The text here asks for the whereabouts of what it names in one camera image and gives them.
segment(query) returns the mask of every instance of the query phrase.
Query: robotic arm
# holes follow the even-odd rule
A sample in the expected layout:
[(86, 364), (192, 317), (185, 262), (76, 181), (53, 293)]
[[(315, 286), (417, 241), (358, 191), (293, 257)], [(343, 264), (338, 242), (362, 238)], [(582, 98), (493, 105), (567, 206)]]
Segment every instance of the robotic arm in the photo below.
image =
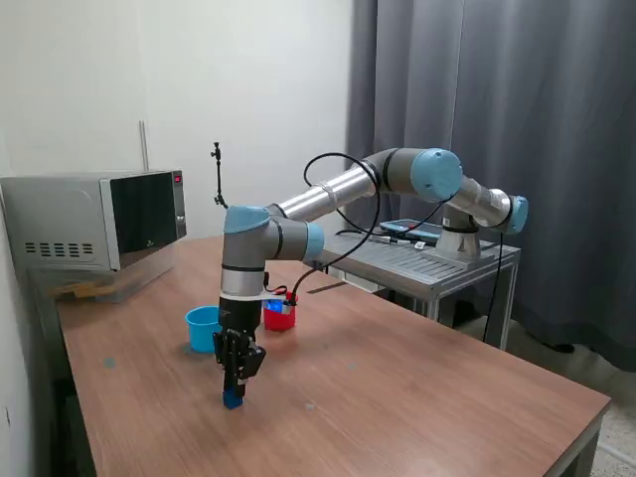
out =
[[(442, 255), (470, 251), (466, 233), (474, 237), (477, 225), (516, 234), (526, 222), (528, 201), (524, 197), (486, 189), (465, 177), (452, 152), (391, 149), (367, 157), (362, 164), (285, 202), (267, 208), (228, 209), (219, 307), (222, 331), (215, 334), (217, 361), (225, 369), (226, 407), (241, 405), (245, 384), (265, 356), (254, 335), (260, 323), (261, 300), (275, 298), (263, 292), (265, 262), (317, 258), (324, 235), (319, 226), (308, 222), (356, 199), (373, 196), (376, 186), (372, 177), (381, 192), (415, 195), (448, 206), (444, 234), (436, 247)], [(479, 253), (476, 243), (473, 254)]]

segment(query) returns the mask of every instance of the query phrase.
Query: tile floor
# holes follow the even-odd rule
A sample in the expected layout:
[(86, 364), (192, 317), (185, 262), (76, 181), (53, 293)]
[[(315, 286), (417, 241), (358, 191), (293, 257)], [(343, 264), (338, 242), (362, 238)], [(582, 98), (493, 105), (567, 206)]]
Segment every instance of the tile floor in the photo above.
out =
[[(483, 319), (461, 329), (481, 338)], [(532, 339), (516, 322), (510, 328), (508, 352), (612, 397), (600, 441), (636, 459), (636, 373), (619, 371), (584, 347), (577, 346), (571, 355), (556, 353)], [(636, 477), (636, 468), (598, 449), (592, 476)]]

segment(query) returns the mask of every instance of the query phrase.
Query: microwave oven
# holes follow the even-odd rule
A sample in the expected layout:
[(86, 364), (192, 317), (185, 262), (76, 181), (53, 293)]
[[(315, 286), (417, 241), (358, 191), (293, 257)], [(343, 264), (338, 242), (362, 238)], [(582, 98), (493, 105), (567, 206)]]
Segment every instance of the microwave oven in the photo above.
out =
[(0, 179), (14, 260), (118, 271), (186, 234), (179, 170)]

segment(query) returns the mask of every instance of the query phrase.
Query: white wall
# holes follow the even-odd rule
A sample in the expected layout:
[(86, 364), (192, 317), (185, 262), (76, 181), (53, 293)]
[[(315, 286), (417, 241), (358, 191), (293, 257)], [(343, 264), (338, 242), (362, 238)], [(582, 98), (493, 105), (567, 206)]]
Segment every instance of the white wall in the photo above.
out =
[[(150, 162), (184, 170), (188, 236), (219, 234), (213, 141), (230, 204), (302, 191), (317, 154), (344, 151), (352, 0), (137, 0)], [(343, 170), (326, 159), (311, 178)], [(332, 214), (323, 224), (340, 225)]]
[[(0, 175), (10, 175), (0, 130)], [(35, 476), (35, 418), (31, 410), (26, 313), (0, 214), (0, 475)]]
[(0, 125), (13, 172), (141, 168), (132, 0), (1, 3)]

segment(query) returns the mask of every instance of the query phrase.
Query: red container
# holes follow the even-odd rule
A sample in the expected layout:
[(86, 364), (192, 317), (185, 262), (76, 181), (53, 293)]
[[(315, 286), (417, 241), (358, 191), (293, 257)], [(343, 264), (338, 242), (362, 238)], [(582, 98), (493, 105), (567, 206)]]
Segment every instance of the red container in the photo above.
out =
[[(286, 296), (287, 300), (291, 299), (291, 291), (288, 291)], [(296, 325), (296, 307), (292, 306), (289, 314), (274, 311), (280, 309), (281, 305), (282, 301), (280, 300), (265, 300), (263, 303), (262, 316), (265, 330), (287, 331)]]

